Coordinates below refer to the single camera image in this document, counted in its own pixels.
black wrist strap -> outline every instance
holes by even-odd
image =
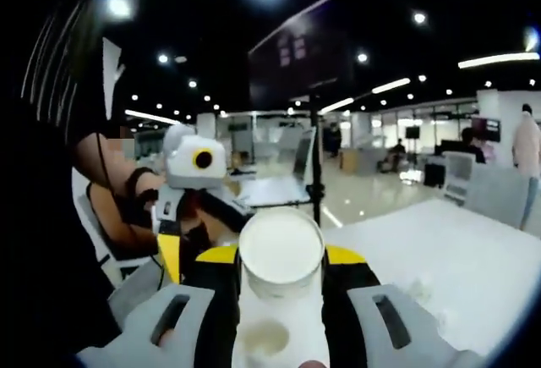
[[[139,178],[143,173],[154,173],[152,169],[142,167],[135,169],[131,175],[129,175],[128,180],[126,181],[125,187],[126,187],[126,196],[129,199],[135,199],[137,197],[137,194],[135,192],[135,188],[137,187],[137,182],[139,181]]]

paper cup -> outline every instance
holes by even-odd
[[[248,284],[261,299],[302,296],[325,254],[318,225],[291,207],[258,212],[244,226],[238,248]]]

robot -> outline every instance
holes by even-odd
[[[167,184],[159,191],[153,223],[173,283],[135,307],[123,334],[106,347],[80,352],[88,368],[232,366],[242,279],[238,248],[206,251],[181,282],[175,226],[183,201],[193,194],[233,231],[240,232],[252,213],[222,184],[227,167],[218,142],[178,124],[167,131],[163,146]],[[436,320],[413,299],[393,285],[381,285],[362,256],[327,245],[322,275],[322,321],[332,368],[482,365],[475,353],[457,351],[442,339]],[[141,284],[135,272],[118,292],[133,293]]]

